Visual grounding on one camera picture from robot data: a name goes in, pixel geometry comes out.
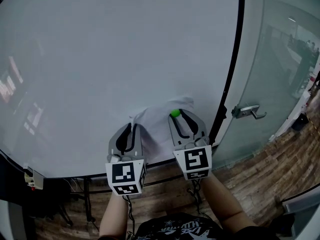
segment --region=forearm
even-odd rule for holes
[[[201,180],[201,189],[222,227],[235,233],[242,228],[256,226],[244,213],[238,200],[212,172]]]
[[[99,236],[116,239],[126,237],[128,221],[128,203],[122,196],[112,193],[100,224]]]

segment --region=whiteboard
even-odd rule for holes
[[[0,148],[48,178],[105,173],[139,108],[189,95],[209,132],[238,0],[4,0]]]

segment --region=metal door handle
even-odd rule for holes
[[[264,114],[257,114],[254,110],[251,110],[251,114],[253,115],[255,120],[264,118],[267,115],[267,112],[265,112]]]
[[[232,116],[237,119],[253,115],[254,119],[258,120],[264,118],[267,115],[267,112],[265,112],[264,114],[257,114],[259,108],[259,104],[246,107],[235,106],[231,113]]]

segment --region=white cloth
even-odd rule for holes
[[[184,109],[192,112],[193,108],[194,100],[188,96],[181,96],[130,116],[132,126],[134,124],[143,126],[141,129],[142,152],[148,164],[174,158],[174,144],[168,117],[172,110]]]

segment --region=glass door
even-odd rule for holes
[[[213,154],[213,169],[258,152],[296,106],[319,64],[319,8],[320,0],[264,0],[255,58],[238,107],[260,105],[256,113],[267,115],[233,118]]]

